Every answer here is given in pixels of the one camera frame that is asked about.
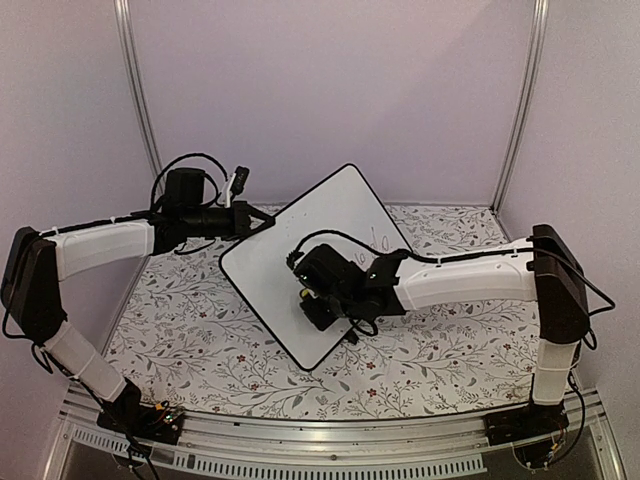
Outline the white whiteboard black frame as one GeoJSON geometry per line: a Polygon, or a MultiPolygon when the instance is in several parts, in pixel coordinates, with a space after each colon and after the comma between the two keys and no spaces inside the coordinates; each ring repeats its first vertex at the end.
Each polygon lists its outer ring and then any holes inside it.
{"type": "Polygon", "coordinates": [[[219,266],[266,330],[294,363],[311,372],[339,345],[350,328],[339,319],[319,331],[304,315],[302,285],[286,258],[306,235],[344,232],[376,251],[409,248],[357,166],[346,164],[275,214],[275,225],[225,251],[219,266]]]}

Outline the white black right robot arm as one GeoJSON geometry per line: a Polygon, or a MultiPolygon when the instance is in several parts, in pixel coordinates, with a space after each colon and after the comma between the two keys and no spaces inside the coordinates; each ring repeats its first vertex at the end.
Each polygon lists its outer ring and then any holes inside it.
{"type": "Polygon", "coordinates": [[[552,424],[579,342],[590,329],[582,267],[549,225],[496,250],[424,257],[407,249],[376,252],[367,269],[327,243],[296,246],[286,265],[304,288],[300,306],[324,331],[340,318],[357,327],[447,303],[536,302],[540,344],[530,401],[517,427],[537,436],[552,424]]]}

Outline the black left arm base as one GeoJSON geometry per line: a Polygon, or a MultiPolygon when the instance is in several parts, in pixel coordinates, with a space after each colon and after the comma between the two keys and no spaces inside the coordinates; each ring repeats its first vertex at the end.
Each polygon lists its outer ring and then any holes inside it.
{"type": "Polygon", "coordinates": [[[123,391],[113,402],[103,402],[97,425],[116,433],[168,445],[177,445],[185,410],[168,401],[144,404],[140,389],[125,380],[123,391]]]}

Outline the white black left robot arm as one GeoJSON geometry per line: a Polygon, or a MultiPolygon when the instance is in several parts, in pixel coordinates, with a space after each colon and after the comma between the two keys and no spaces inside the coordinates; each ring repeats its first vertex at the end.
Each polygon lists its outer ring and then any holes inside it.
{"type": "Polygon", "coordinates": [[[110,402],[111,419],[126,433],[141,433],[149,415],[131,398],[139,388],[75,326],[65,296],[95,271],[162,256],[191,239],[242,240],[274,226],[274,216],[241,199],[248,174],[239,167],[217,186],[203,169],[173,167],[158,175],[140,211],[45,231],[20,228],[1,282],[4,320],[18,328],[6,337],[27,341],[47,373],[61,370],[110,402]]]}

